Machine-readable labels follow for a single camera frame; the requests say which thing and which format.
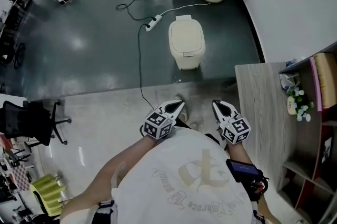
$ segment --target power strip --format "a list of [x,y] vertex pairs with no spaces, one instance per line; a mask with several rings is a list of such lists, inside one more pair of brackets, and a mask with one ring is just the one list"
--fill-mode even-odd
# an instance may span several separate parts
[[161,15],[156,15],[156,16],[155,16],[155,19],[156,19],[156,21],[151,20],[151,22],[148,24],[149,27],[147,27],[147,26],[145,27],[145,29],[146,29],[147,32],[149,32],[150,30],[152,30],[153,27],[154,27],[155,25],[157,25],[157,23],[160,21],[160,19],[162,19],[162,16],[161,16]]

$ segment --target black pants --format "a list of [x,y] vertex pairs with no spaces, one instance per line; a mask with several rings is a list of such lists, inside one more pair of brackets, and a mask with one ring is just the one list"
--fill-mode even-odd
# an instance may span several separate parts
[[[188,125],[186,125],[185,123],[183,123],[179,118],[177,118],[175,121],[176,121],[175,126],[191,129]],[[218,145],[220,144],[219,141],[216,140],[213,135],[211,135],[211,134],[205,134],[205,135],[207,137],[211,138],[213,141],[215,141]]]

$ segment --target beige trash can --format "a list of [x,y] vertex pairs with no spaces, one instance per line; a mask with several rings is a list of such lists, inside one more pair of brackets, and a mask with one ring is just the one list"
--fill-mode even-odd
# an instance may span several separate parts
[[180,70],[196,69],[205,52],[202,27],[190,15],[175,18],[168,29],[172,56]]

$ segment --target white t-shirt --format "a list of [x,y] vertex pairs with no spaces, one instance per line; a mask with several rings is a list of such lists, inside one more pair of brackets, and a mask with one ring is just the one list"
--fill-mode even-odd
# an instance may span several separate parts
[[[173,137],[150,150],[112,190],[117,223],[251,223],[252,204],[227,159],[209,137],[175,127]],[[62,224],[91,223],[96,208],[70,214]]]

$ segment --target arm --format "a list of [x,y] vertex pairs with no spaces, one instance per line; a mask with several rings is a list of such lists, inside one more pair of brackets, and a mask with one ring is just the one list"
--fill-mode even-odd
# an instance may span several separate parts
[[98,205],[102,201],[109,200],[111,197],[111,177],[116,168],[121,163],[125,163],[125,169],[118,175],[118,181],[120,182],[156,143],[156,140],[145,136],[109,160],[98,172],[88,188],[67,203],[62,211],[60,220],[62,221],[70,213],[88,209],[94,205]]
[[[249,158],[246,150],[243,148],[242,143],[238,143],[236,145],[231,144],[230,142],[227,143],[228,145],[228,153],[230,154],[231,159],[253,164],[251,159]],[[272,221],[275,224],[281,224],[278,219],[276,219],[272,213],[270,212],[267,202],[264,198],[264,194],[261,195],[259,203],[257,204],[257,210],[260,214],[262,214],[266,219]]]

